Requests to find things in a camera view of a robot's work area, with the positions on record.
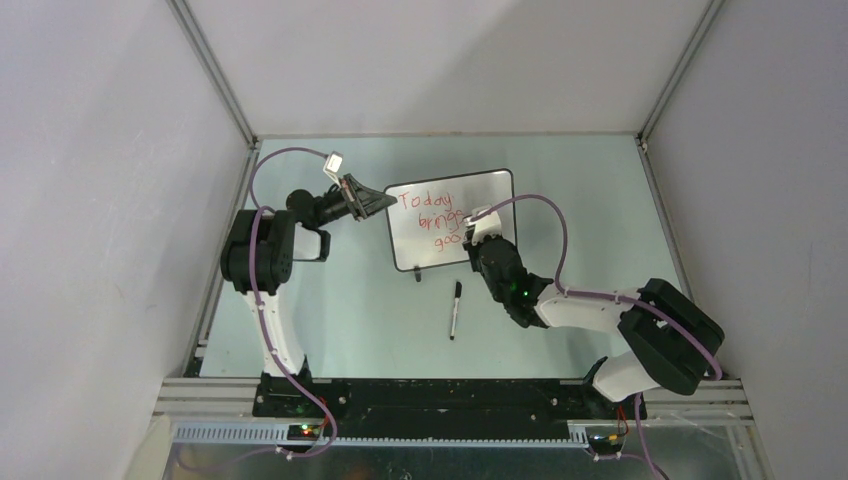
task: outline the marker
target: marker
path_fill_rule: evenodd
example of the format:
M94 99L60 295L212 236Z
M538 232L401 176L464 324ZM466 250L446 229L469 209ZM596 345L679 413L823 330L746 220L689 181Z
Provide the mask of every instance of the marker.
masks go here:
M456 312L459 311L459 297L462 296L462 284L456 282L456 290L453 293L453 317L451 319L451 340L456 336Z

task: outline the red wire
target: red wire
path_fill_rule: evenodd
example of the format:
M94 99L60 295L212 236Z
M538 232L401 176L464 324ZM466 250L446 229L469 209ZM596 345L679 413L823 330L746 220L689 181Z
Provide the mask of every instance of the red wire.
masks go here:
M324 397L318 397L318 400L321 400L321 403L323 403L324 405L327 405L327 401L324 400ZM321 426L318 427L318 428L324 428L324 427L327 426L328 423L330 423L330 417L324 415L324 422L321 423Z
M621 407L619 407L615 410L615 419L616 419L615 427L616 427L618 434L624 435L624 433L622 433L622 431L621 431Z
M618 424L620 426L621 420L624 421L624 427L625 427L624 435L627 435L628 433L630 433L630 425L627 423L627 415L624 414L624 408L621 407L621 406L618 407L618 415L620 417L620 421L619 421Z

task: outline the table surface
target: table surface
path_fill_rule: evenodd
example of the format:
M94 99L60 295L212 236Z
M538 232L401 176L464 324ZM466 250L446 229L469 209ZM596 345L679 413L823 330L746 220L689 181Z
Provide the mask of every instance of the table surface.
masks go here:
M265 140L259 158L288 146L344 155L343 173L386 185L508 168L515 193L539 193L563 210L568 259L563 282L596 289L642 286L651 277L678 285L641 160L627 135L433 136ZM282 207L288 194L330 186L323 162L304 153L269 160L257 175L260 203ZM248 200L247 208L253 208ZM552 277L562 248L559 222L542 202L516 208L525 266ZM492 301L467 263L398 272L385 215L346 217L326 226L326 263L299 263L284 287L315 377L580 378L623 340L579 329L522 329ZM456 340L448 338L454 283L463 284ZM217 305L202 376L257 377L260 337L229 283Z

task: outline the whiteboard frame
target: whiteboard frame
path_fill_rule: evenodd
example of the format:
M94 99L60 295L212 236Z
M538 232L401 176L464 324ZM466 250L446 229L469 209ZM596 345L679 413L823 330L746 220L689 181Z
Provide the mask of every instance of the whiteboard frame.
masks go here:
M449 175L447 177L428 178L428 179L419 180L419 181L413 182L413 183L410 183L410 182L395 183L395 184L392 184L392 185L387 185L386 188L383 189L383 193L388 192L389 189L391 189L391 188L401 187L401 186L405 186L405 185L416 185L417 186L417 185L420 185L422 183L438 182L438 181L441 181L441 180L453 180L455 178L472 177L472 176L476 176L476 175L485 175L485 174L488 174L488 173L498 173L498 172L506 172L506 173L509 174L510 195L512 195L512 197L515 197L515 175L512 173L512 170L510 170L508 168L496 168L494 170L483 170L482 172L471 172L471 173L463 173L463 174L460 174L460 175ZM513 225L513 228L515 229L515 233L513 235L513 238L515 238L515 247L518 248L518 219L515 216L515 203L512 203L510 205L510 208L512 208L512 220L513 220L512 225ZM403 270L400 267L398 267L398 265L397 265L397 254L395 253L395 239L392 236L392 220L389 217L389 210L388 209L386 209L386 224L389 227L389 243L392 244L392 263L395 266L395 270L397 270L398 272L401 272L401 273L414 272L416 269L418 271L421 271L421 270L426 270L428 268L445 267L445 266L448 266L448 265L456 265L458 263L466 263L466 262L469 261L468 259L466 259L466 260L460 260L458 262L440 263L438 265L428 265L426 267L413 267L413 268Z

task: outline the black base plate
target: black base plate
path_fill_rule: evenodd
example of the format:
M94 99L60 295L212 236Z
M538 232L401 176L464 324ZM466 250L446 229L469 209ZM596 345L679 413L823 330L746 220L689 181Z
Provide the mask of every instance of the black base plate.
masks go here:
M615 420L619 405L633 411L632 397L613 404L589 386L557 379L299 380L326 401L343 437L560 439L569 437L568 420ZM285 378L263 374L260 396L254 417L323 417Z

